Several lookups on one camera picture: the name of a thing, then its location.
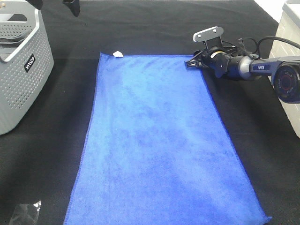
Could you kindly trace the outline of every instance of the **blue microfiber cloth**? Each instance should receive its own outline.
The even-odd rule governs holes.
[[[189,58],[101,54],[65,225],[269,222]]]

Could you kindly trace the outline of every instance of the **gray plastic basket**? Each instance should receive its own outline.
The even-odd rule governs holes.
[[[41,12],[24,0],[0,1],[0,14],[22,14],[27,21],[0,22],[0,38],[30,30],[26,39],[0,60],[0,135],[12,130],[28,111],[54,65]]]

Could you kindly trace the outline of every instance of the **basket logo text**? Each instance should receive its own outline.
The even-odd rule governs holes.
[[[35,61],[36,61],[36,58],[32,54],[30,56],[30,58],[28,59],[28,61],[26,62],[26,64],[24,65],[24,69],[26,70],[27,73],[29,72],[29,70],[31,69],[31,67],[32,67],[32,65],[34,64]]]

